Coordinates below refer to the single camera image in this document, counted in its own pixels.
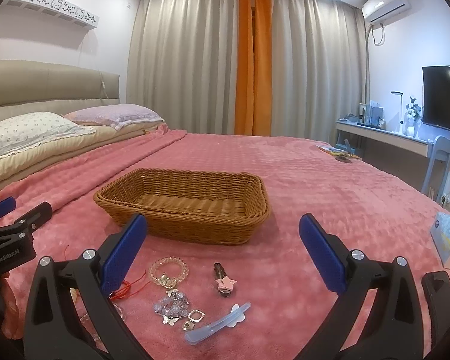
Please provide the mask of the white wall shelf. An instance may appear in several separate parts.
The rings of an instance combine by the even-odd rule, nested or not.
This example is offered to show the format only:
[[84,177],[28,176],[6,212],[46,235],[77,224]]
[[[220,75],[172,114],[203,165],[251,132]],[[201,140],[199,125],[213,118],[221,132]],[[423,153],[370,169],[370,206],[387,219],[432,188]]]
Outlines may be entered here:
[[4,0],[4,4],[57,17],[87,30],[95,29],[100,20],[99,16],[65,0]]

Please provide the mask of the crystal butterfly hair clip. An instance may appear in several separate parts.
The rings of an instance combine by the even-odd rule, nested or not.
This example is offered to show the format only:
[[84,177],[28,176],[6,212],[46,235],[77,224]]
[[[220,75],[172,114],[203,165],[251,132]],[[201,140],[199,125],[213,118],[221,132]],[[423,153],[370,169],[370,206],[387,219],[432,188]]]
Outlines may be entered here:
[[153,312],[161,316],[163,324],[169,326],[186,319],[190,311],[187,295],[178,289],[167,290],[165,297],[153,305]]

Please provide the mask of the white air conditioner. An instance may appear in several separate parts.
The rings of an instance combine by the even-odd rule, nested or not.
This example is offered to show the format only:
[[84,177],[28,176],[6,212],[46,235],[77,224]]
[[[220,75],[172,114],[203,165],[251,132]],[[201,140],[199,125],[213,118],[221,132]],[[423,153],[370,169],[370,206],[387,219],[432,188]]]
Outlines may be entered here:
[[383,24],[405,11],[410,10],[408,0],[368,0],[362,6],[364,20],[369,24]]

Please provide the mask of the white desk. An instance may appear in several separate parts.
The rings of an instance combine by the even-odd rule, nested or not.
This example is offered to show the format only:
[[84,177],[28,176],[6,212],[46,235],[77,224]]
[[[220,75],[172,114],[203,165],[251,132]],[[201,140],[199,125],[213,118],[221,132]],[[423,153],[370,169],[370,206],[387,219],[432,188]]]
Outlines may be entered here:
[[432,141],[423,141],[412,136],[405,136],[379,128],[367,127],[349,121],[337,120],[336,128],[340,133],[351,133],[373,141],[379,141],[421,155],[425,158],[429,158],[433,150]]

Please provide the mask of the brown wicker basket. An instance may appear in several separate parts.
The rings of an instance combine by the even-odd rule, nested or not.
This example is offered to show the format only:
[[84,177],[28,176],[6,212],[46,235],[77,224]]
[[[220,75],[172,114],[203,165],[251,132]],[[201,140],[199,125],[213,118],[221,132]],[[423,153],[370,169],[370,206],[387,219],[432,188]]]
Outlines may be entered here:
[[271,213],[262,179],[246,172],[140,168],[93,199],[119,226],[141,214],[152,236],[204,245],[243,245]]

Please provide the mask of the orange curtain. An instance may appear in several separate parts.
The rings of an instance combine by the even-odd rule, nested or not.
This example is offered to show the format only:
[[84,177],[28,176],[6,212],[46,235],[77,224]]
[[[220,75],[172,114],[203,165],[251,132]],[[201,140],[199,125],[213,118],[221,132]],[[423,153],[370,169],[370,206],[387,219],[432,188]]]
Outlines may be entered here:
[[272,132],[272,0],[238,0],[235,133]]

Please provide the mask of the light blue hair clip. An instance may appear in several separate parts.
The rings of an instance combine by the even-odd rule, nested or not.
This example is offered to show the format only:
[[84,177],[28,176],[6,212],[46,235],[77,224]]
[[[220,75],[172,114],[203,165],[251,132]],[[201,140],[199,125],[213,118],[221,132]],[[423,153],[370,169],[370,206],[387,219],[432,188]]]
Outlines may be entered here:
[[221,319],[209,323],[203,328],[185,332],[184,339],[190,345],[197,345],[224,328],[235,328],[238,323],[242,323],[245,321],[245,312],[249,310],[250,307],[250,302],[244,303],[241,306],[235,304],[234,306],[232,306],[231,312],[223,316]]

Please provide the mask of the beige curtain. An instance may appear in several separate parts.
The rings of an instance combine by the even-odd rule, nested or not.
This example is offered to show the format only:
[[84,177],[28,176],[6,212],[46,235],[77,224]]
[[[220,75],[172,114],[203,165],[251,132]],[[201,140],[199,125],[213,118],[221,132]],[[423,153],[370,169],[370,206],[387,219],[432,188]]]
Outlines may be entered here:
[[[235,133],[238,0],[139,0],[127,99],[174,128]],[[337,0],[272,0],[269,136],[329,141],[368,96],[362,12]]]

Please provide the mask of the colourful booklet on bed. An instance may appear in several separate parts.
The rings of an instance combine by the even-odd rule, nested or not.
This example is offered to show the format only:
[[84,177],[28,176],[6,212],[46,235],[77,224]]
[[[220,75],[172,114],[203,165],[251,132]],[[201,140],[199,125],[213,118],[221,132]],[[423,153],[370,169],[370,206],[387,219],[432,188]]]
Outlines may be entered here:
[[350,164],[353,160],[361,160],[361,158],[355,154],[351,154],[348,151],[331,147],[330,145],[316,145],[316,147],[322,152],[331,155],[337,161],[344,164]]

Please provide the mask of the beige upholstered headboard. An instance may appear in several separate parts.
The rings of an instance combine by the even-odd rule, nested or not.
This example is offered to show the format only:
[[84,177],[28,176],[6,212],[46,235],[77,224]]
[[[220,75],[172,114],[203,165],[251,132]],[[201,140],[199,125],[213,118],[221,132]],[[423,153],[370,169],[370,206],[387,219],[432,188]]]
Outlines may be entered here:
[[32,112],[65,115],[119,104],[119,79],[82,67],[0,60],[0,121]]

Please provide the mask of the white desk lamp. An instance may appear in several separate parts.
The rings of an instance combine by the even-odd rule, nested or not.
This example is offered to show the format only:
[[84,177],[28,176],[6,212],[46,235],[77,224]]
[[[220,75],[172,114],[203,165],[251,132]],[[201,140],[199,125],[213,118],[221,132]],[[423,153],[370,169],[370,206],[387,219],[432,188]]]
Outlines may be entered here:
[[391,94],[393,94],[394,96],[398,96],[400,99],[400,106],[399,106],[399,111],[398,111],[398,128],[397,128],[397,133],[402,134],[402,130],[403,130],[403,95],[404,93],[401,91],[396,91],[396,90],[392,90],[390,92]]

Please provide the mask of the white vase with plant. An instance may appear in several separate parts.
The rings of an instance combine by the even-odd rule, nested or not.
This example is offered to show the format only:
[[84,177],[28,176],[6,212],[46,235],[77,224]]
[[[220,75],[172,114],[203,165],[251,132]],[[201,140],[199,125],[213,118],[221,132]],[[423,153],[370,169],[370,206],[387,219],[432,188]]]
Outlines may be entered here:
[[410,96],[410,102],[406,105],[404,116],[404,134],[408,137],[417,137],[422,119],[422,106],[416,97]]

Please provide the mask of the beige quilt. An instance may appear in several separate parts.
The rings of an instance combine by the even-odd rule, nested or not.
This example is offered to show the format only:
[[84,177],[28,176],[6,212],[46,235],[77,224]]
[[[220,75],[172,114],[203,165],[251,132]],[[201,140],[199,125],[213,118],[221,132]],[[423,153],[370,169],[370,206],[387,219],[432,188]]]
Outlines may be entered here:
[[157,130],[165,122],[131,124],[119,131],[95,126],[93,134],[59,138],[0,158],[0,190],[53,164],[95,150],[101,146],[139,137]]

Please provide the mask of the pink star hair clip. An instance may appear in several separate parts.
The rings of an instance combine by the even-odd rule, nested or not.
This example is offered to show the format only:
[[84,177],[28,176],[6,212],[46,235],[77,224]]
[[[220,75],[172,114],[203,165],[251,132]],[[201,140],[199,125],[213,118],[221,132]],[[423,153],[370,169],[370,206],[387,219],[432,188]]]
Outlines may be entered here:
[[214,276],[218,292],[224,296],[230,296],[233,293],[236,281],[231,279],[220,262],[214,264]]

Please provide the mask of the black television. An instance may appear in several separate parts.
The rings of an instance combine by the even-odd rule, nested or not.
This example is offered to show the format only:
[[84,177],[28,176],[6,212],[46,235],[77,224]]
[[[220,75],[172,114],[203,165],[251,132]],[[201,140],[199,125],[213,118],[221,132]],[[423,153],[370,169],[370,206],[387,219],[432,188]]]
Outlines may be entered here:
[[423,121],[450,130],[450,65],[422,68],[424,81]]

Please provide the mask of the purple lace pillow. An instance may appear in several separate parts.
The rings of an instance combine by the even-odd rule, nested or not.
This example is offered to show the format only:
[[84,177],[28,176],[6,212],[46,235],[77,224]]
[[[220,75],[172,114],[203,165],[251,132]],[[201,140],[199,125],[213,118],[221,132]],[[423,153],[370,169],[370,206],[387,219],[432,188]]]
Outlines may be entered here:
[[128,103],[90,107],[73,111],[64,117],[77,125],[108,126],[117,131],[129,125],[164,122],[155,111]]

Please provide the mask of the white floral pillow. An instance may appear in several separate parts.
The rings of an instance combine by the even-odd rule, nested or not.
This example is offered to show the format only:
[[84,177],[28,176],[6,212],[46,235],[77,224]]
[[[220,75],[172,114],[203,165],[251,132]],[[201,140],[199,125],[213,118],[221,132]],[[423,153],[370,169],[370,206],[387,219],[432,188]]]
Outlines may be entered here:
[[83,137],[94,127],[78,125],[58,114],[40,111],[0,121],[0,158],[63,138]]

